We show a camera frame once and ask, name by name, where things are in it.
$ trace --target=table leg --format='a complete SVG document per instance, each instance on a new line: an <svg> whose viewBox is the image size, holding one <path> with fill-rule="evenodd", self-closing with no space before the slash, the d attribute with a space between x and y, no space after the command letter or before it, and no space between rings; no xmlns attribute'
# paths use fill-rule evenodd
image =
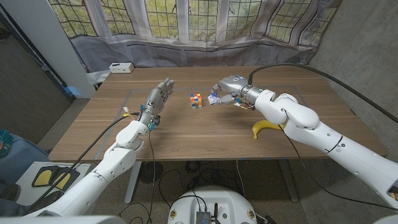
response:
<svg viewBox="0 0 398 224"><path fill-rule="evenodd" d="M134 194L134 189L136 188L140 168L141 168L141 161L136 161L131 168L129 185L127 186L126 196L124 198L124 203L126 204L132 202L132 195Z"/></svg>
<svg viewBox="0 0 398 224"><path fill-rule="evenodd" d="M296 187L294 185L292 171L290 170L289 163L286 159L279 159L279 167L282 171L282 175L284 176L285 183L287 186L287 191L290 195L290 200L292 202L299 202L299 196L297 195Z"/></svg>

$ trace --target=wooden table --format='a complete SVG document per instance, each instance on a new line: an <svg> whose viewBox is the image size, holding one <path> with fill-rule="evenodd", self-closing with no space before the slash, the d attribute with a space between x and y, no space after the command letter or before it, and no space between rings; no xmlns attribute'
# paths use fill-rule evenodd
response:
<svg viewBox="0 0 398 224"><path fill-rule="evenodd" d="M151 134L157 161L297 159L281 131L262 129L253 139L252 126L264 117L258 111L234 105L210 106L211 87L228 75L248 77L256 67L135 68L131 74L110 74L68 131L50 153L53 161L70 162L97 138L105 127L123 114L123 106L139 111L151 89L166 77L174 79L175 90L161 112L160 126ZM254 75L254 85L277 93L294 95L300 104L315 110L320 119L345 136L385 156L387 149L357 118L321 76L295 67L274 67ZM192 109L190 95L200 93L203 107ZM101 160L126 118L108 131L83 158ZM138 161L152 159L148 140ZM324 158L323 152L294 142L304 158Z"/></svg>

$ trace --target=blue object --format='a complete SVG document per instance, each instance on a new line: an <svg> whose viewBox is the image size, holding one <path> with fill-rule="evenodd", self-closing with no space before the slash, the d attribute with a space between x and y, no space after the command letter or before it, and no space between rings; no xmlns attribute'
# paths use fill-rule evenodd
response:
<svg viewBox="0 0 398 224"><path fill-rule="evenodd" d="M8 130L0 130L0 158L6 156L12 146L13 137Z"/></svg>
<svg viewBox="0 0 398 224"><path fill-rule="evenodd" d="M10 134L14 141L7 156L0 158L0 179L5 185L15 184L33 162L51 162L49 155L33 142Z"/></svg>

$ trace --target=window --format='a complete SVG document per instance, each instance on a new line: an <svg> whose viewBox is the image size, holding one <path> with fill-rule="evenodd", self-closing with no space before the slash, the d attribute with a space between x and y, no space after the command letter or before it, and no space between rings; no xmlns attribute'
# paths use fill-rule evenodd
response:
<svg viewBox="0 0 398 224"><path fill-rule="evenodd" d="M69 38L97 36L83 0L49 0L55 15Z"/></svg>
<svg viewBox="0 0 398 224"><path fill-rule="evenodd" d="M101 5L112 34L134 34L123 0L101 0Z"/></svg>
<svg viewBox="0 0 398 224"><path fill-rule="evenodd" d="M189 39L216 41L218 0L189 1Z"/></svg>
<svg viewBox="0 0 398 224"><path fill-rule="evenodd" d="M251 27L257 19L261 0L230 0L226 40L250 35Z"/></svg>
<svg viewBox="0 0 398 224"><path fill-rule="evenodd" d="M152 36L178 39L175 0L145 0L145 4Z"/></svg>
<svg viewBox="0 0 398 224"><path fill-rule="evenodd" d="M268 37L289 43L293 27L304 15L310 3L311 0L285 0L272 21Z"/></svg>
<svg viewBox="0 0 398 224"><path fill-rule="evenodd" d="M300 43L303 45L318 46L319 40L336 9L324 9L314 22L304 31Z"/></svg>

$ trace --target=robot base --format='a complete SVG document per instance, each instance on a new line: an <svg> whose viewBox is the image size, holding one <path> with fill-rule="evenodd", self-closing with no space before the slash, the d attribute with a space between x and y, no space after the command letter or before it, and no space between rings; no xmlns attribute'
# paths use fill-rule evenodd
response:
<svg viewBox="0 0 398 224"><path fill-rule="evenodd" d="M256 224L256 215L253 206L237 192L220 186L202 186L195 190L197 196L201 197L206 202L198 198L201 213L199 213L199 205L196 197L185 197L176 201L169 212L168 224L210 224L210 220L215 223L229 223L229 224ZM195 195L192 191L183 194ZM215 214L215 204L217 203L217 217Z"/></svg>

